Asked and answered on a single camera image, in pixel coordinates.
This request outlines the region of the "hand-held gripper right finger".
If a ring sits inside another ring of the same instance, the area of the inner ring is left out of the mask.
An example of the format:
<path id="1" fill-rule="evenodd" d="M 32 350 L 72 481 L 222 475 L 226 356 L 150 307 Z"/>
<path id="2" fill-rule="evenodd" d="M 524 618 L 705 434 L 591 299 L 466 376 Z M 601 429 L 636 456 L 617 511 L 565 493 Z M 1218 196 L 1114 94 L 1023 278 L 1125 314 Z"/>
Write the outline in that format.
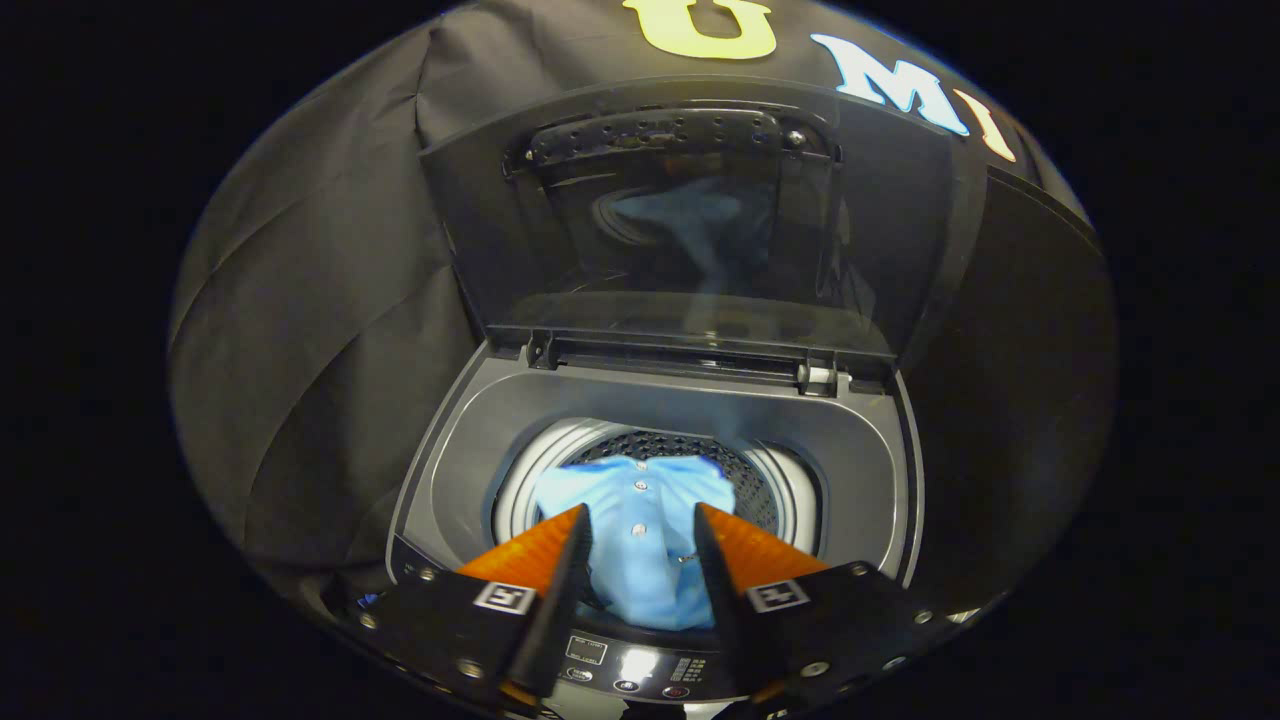
<path id="1" fill-rule="evenodd" d="M 960 632 L 874 565 L 828 565 L 709 503 L 692 536 L 733 714 L 818 714 Z"/>

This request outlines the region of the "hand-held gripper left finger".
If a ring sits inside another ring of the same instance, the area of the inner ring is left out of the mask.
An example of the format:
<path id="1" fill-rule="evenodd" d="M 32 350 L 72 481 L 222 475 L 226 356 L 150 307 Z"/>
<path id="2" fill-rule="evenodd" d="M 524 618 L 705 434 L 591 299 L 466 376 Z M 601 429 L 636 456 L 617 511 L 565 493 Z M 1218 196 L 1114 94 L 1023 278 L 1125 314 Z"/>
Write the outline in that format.
<path id="1" fill-rule="evenodd" d="M 453 571 L 355 610 L 355 638 L 477 714 L 538 714 L 556 688 L 593 548 L 585 503 Z"/>

